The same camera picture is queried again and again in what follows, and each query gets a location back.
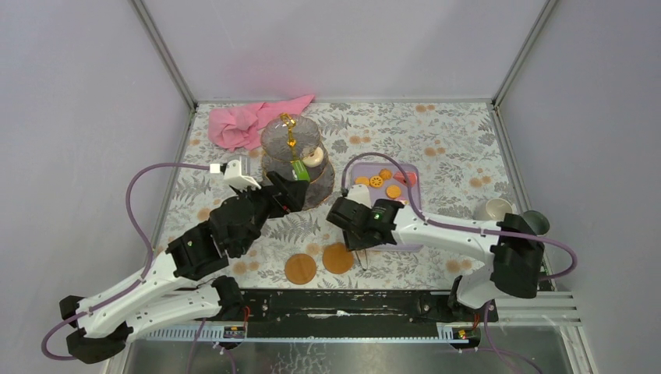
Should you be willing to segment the three-tier glass cake stand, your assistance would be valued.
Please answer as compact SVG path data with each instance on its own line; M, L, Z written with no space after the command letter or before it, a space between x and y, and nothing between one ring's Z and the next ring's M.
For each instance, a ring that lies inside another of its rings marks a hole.
M283 113L263 129L260 142L263 151L261 161L263 173L276 171L290 181L295 181L291 162L301 160L303 149L316 146L323 148L325 152L323 163L315 168L307 168L311 180L304 210L319 206L333 192L334 167L323 145L320 127L314 120L302 115Z

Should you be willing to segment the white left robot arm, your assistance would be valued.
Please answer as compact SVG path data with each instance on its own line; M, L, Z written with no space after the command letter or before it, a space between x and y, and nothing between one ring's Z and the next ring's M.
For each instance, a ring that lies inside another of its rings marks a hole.
M151 260L145 274L127 277L100 294L70 295L59 303L74 327L69 354L86 364L121 352L137 337L191 319L241 319L245 302L237 281L219 272L245 255L269 219L302 210L308 181L290 181L276 171L267 184L235 189L207 220L185 231Z

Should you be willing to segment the pink handled tongs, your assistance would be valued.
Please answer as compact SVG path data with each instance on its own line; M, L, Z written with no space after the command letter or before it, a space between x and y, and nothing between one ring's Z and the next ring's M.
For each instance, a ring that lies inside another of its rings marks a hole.
M356 250L355 258L357 259L359 267L362 271L367 271L369 269L369 256L366 249Z

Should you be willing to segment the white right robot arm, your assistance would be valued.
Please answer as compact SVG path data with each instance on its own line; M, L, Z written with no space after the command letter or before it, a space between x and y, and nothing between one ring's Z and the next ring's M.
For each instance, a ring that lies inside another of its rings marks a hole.
M451 317L466 321L486 302L502 297L535 298L544 244L517 214L501 221L471 221L431 214L421 218L410 205L378 199L368 207L338 198L327 221L342 230L349 250L381 245L423 245L476 259L483 265L460 276L447 300Z

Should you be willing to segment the green striped cake piece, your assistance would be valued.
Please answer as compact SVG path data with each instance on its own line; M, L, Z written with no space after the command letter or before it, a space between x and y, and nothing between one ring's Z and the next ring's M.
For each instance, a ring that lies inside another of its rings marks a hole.
M309 182L311 180L308 169L301 160L292 161L291 166L292 166L292 174L296 181Z

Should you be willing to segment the white glazed donut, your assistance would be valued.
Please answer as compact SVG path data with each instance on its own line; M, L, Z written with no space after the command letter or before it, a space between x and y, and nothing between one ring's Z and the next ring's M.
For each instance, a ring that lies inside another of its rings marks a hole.
M307 168L315 168L323 163L325 152L321 146L307 147L302 151L301 161Z

